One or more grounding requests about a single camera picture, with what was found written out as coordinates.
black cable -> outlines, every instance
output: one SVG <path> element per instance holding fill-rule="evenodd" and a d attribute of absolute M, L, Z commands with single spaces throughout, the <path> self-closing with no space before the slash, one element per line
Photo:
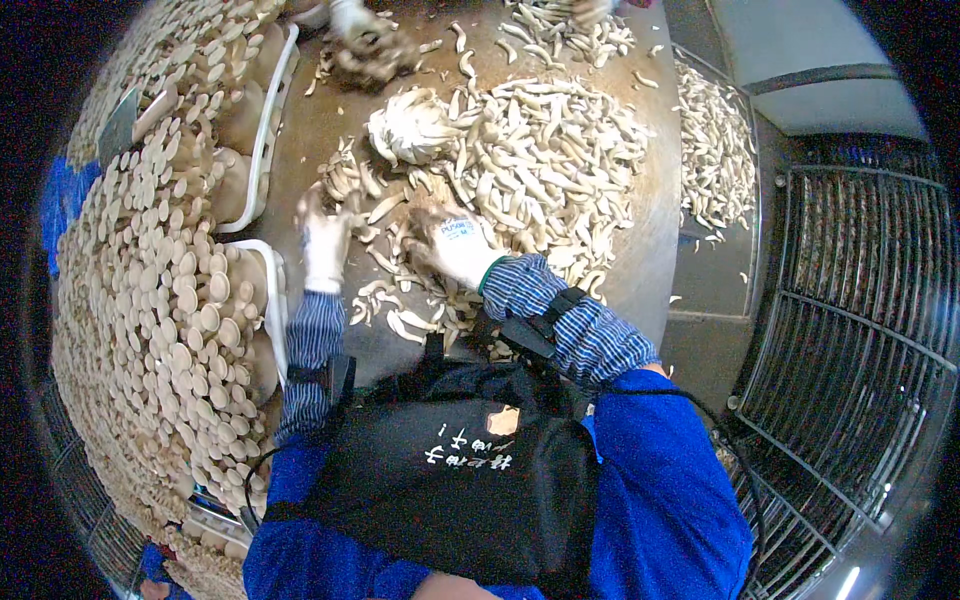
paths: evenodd
<path fill-rule="evenodd" d="M 766 521 L 763 519 L 763 509 L 760 504 L 760 486 L 756 479 L 756 474 L 754 470 L 750 467 L 750 463 L 747 461 L 746 457 L 740 451 L 740 448 L 733 442 L 733 436 L 730 435 L 730 431 L 727 429 L 727 425 L 720 421 L 720 418 L 716 413 L 713 412 L 708 406 L 701 402 L 696 396 L 689 392 L 684 392 L 683 390 L 608 390 L 611 394 L 622 394 L 624 396 L 682 396 L 690 400 L 697 407 L 704 411 L 710 420 L 713 421 L 713 424 L 716 425 L 717 430 L 720 432 L 720 441 L 723 442 L 733 453 L 733 456 L 736 457 L 736 460 L 739 461 L 740 466 L 746 471 L 748 476 L 748 481 L 750 482 L 750 495 L 754 498 L 754 503 L 756 504 L 756 553 L 754 554 L 755 559 L 750 561 L 750 566 L 747 568 L 747 577 L 749 581 L 756 574 L 756 569 L 758 563 L 763 558 L 763 554 L 767 551 L 767 525 Z"/>
<path fill-rule="evenodd" d="M 253 474 L 256 472 L 256 470 L 260 468 L 260 465 L 263 465 L 263 461 L 267 460 L 281 449 L 282 448 L 277 447 L 262 455 L 260 460 L 256 462 L 256 467 L 251 467 L 251 469 L 247 472 L 247 477 L 243 480 L 243 495 L 245 498 L 247 498 L 247 510 L 250 511 L 251 518 L 257 525 L 260 525 L 263 521 L 257 518 L 256 511 L 253 509 L 253 506 L 250 503 L 250 478 L 253 477 Z"/>

glove label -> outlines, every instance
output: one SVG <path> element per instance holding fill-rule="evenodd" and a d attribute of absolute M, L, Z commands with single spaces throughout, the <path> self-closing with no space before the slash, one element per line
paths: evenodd
<path fill-rule="evenodd" d="M 467 217 L 445 219 L 440 223 L 440 233 L 448 240 L 470 237 L 475 231 L 476 228 L 473 226 L 473 222 Z"/>

blue shirt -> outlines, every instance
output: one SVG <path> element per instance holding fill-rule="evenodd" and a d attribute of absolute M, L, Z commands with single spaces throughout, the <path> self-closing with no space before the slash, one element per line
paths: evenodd
<path fill-rule="evenodd" d="M 495 319 L 542 314 L 567 287 L 536 254 L 494 266 L 480 290 Z M 319 368 L 342 352 L 346 315 L 336 295 L 307 292 L 287 331 L 290 364 Z M 653 344 L 608 308 L 583 300 L 555 324 L 556 367 L 614 390 L 671 390 Z M 590 433 L 603 459 L 590 584 L 595 598 L 735 598 L 753 536 L 699 417 L 682 396 L 604 394 Z M 315 384 L 289 385 L 268 506 L 302 502 L 323 468 L 318 443 L 330 409 Z M 244 562 L 259 598 L 410 598 L 430 570 L 363 546 L 314 521 L 261 525 Z M 536 588 L 486 586 L 505 600 L 541 600 Z"/>

blue striped sleeve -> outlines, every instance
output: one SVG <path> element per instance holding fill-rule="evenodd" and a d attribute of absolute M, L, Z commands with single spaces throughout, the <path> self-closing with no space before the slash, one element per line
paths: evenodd
<path fill-rule="evenodd" d="M 347 313 L 339 294 L 305 291 L 303 302 L 287 325 L 287 362 L 291 367 L 320 369 L 331 356 L 344 351 Z M 288 382 L 283 396 L 283 416 L 274 435 L 277 446 L 293 436 L 313 438 L 324 428 L 331 409 L 323 386 Z"/>
<path fill-rule="evenodd" d="M 487 273 L 482 287 L 484 309 L 506 319 L 542 315 L 566 282 L 553 275 L 539 254 L 504 258 Z M 578 383 L 599 384 L 653 363 L 657 349 L 636 328 L 589 297 L 580 300 L 555 324 L 555 366 Z"/>

metal table surface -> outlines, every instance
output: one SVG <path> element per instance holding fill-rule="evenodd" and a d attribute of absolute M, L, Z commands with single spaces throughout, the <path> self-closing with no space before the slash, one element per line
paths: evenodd
<path fill-rule="evenodd" d="M 259 221 L 245 232 L 245 237 L 265 240 L 284 257 L 291 315 L 300 302 L 303 285 L 300 240 L 293 225 L 300 194 L 317 179 L 317 166 L 336 151 L 340 135 L 358 138 L 353 148 L 358 161 L 368 157 L 380 160 L 366 141 L 363 126 L 369 115 L 382 108 L 386 98 L 398 89 L 409 88 L 412 84 L 430 86 L 449 99 L 455 85 L 466 83 L 457 69 L 453 48 L 455 35 L 447 29 L 451 21 L 460 22 L 467 32 L 467 48 L 477 51 L 471 63 L 477 71 L 481 88 L 490 88 L 511 78 L 560 74 L 558 71 L 545 73 L 539 59 L 527 56 L 519 50 L 521 44 L 517 40 L 497 31 L 501 22 L 510 22 L 512 11 L 499 2 L 471 2 L 457 6 L 445 6 L 443 2 L 380 3 L 370 8 L 394 11 L 392 19 L 418 43 L 442 38 L 444 46 L 439 51 L 423 55 L 423 67 L 432 67 L 436 73 L 418 73 L 395 79 L 378 95 L 344 91 L 335 84 L 318 84 L 312 96 L 304 97 L 303 92 L 313 79 L 323 44 L 319 37 L 300 42 L 300 63 L 283 110 L 283 127 L 276 144 L 267 207 Z M 428 19 L 427 15 L 434 12 L 437 16 Z M 627 57 L 611 58 L 604 68 L 593 74 L 589 74 L 588 65 L 569 60 L 567 49 L 561 58 L 570 77 L 584 77 L 593 86 L 617 98 L 621 105 L 633 103 L 637 108 L 637 121 L 658 135 L 651 140 L 643 171 L 636 178 L 636 226 L 618 230 L 614 236 L 616 260 L 600 291 L 606 294 L 609 306 L 620 317 L 636 325 L 659 346 L 666 325 L 677 255 L 680 118 L 679 113 L 670 110 L 678 104 L 677 87 L 662 5 L 654 3 L 650 9 L 639 9 L 624 4 L 617 14 L 629 17 L 627 24 L 637 39 L 636 48 Z M 508 38 L 517 48 L 518 58 L 514 64 L 507 65 L 503 50 L 493 45 L 499 37 Z M 655 44 L 663 44 L 665 48 L 650 59 L 647 50 Z M 439 72 L 445 69 L 450 73 L 443 83 Z M 659 82 L 660 87 L 632 89 L 636 82 L 631 74 L 634 69 Z M 343 108 L 344 114 L 338 114 L 337 108 Z M 363 252 L 363 246 L 357 243 L 351 245 L 345 275 L 347 305 L 359 287 L 383 277 L 372 258 Z M 385 311 L 374 317 L 373 327 L 349 326 L 345 347 L 346 352 L 358 361 L 357 385 L 366 385 L 384 374 L 412 365 L 421 354 L 421 348 L 416 344 L 398 338 L 390 330 L 386 325 Z"/>

